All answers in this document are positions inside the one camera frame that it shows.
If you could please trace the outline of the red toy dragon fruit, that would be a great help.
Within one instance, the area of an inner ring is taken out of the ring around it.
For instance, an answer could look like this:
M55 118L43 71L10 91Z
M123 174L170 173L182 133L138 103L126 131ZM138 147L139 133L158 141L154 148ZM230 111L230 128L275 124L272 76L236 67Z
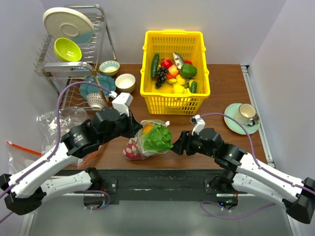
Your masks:
M130 138L126 147L123 149L123 155L129 161L142 160L143 155L138 147L138 139Z

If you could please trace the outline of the green toy lettuce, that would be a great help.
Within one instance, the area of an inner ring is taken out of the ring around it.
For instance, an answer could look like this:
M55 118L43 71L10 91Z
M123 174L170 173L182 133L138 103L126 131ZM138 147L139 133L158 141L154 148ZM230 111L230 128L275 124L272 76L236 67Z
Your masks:
M142 147L144 150L162 152L173 148L172 134L167 126L154 124L146 126L142 131Z

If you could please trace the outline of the dotted clear zip bag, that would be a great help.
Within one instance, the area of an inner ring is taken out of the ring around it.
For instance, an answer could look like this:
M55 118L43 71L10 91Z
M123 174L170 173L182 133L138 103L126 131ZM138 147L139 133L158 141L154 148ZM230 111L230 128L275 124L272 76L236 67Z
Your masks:
M127 160L144 160L153 155L165 154L173 148L169 121L143 120L141 125L143 128L129 139L122 151Z

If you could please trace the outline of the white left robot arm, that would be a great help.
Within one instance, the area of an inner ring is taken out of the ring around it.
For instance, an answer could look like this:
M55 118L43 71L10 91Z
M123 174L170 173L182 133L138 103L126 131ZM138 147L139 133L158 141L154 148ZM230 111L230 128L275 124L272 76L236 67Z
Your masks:
M44 156L14 174L3 174L0 187L3 190L8 210L17 214L28 214L43 202L54 197L72 193L100 193L103 179L96 168L88 168L77 174L53 178L69 164L93 153L117 137L133 138L142 128L132 111L121 114L113 108L97 112L92 119L74 126Z

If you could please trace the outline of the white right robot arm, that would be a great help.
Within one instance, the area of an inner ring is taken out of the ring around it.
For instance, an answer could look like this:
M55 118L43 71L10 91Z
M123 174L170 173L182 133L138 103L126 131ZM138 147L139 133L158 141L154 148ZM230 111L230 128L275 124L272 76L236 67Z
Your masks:
M314 179L282 173L240 147L224 142L212 128L199 134L183 131L171 150L178 155L200 153L214 158L216 164L227 170L219 181L222 192L236 190L265 198L284 208L293 219L311 223L315 212Z

